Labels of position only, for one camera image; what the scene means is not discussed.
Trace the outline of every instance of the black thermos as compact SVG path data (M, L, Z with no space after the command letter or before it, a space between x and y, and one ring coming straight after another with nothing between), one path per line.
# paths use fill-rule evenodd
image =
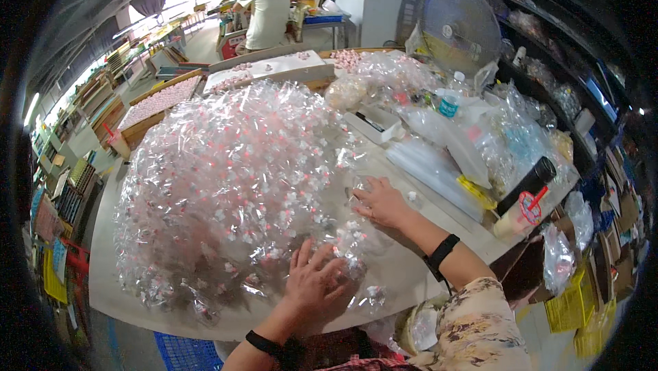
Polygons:
M523 191L528 191L530 194L537 195L544 186L555 178L555 167L553 163L545 156L541 157L537 164L526 174L521 182L500 202L496 211L498 215L502 216L509 210L515 202L519 200L519 195Z

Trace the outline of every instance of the person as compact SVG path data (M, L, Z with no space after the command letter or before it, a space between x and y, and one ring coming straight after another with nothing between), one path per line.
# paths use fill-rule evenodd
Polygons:
M371 177L368 182L371 191L354 190L363 203L354 211L377 224L398 229L428 256L444 241L449 241L450 234L412 210L387 178ZM345 261L327 262L332 246L322 246L314 254L310 250L311 241L307 240L293 253L282 300L250 332L253 335L247 337L249 341L241 342L226 359L224 371L298 369L288 363L295 352L289 350L294 347L290 338L303 335L316 318L337 302L344 303L341 296L348 292L347 285L337 279ZM437 268L456 293L439 312L436 350L421 352L408 360L352 359L325 369L530 370L531 360L503 288L484 261L458 242Z
M238 55L283 45L285 24L290 14L290 0L237 0L235 12L251 5L253 15L247 30L247 38L236 48Z

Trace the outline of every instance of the plastic cup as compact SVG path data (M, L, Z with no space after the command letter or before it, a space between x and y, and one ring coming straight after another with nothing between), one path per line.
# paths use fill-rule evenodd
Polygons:
M498 238L511 237L523 232L527 227L534 227L541 221L539 205L528 209L534 195L523 191L518 201L493 225L493 234Z
M126 140L124 140L121 133L114 133L114 135L107 139L107 143L110 144L112 148L114 148L119 153L119 155L121 155L121 157L126 160L130 159L130 148L128 148Z

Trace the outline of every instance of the man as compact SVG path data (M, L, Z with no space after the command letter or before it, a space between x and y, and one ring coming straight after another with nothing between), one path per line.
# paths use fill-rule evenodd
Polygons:
M247 39L235 48L238 55L283 45L285 24L290 13L290 0L237 0L235 12L251 5L253 16Z

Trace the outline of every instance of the floral shirt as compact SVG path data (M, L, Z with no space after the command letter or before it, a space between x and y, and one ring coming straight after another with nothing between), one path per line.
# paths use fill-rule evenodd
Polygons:
M439 312L437 339L435 351L408 362L361 359L328 370L408 370L410 364L422 371L532 369L503 287L490 277L475 279L450 297Z

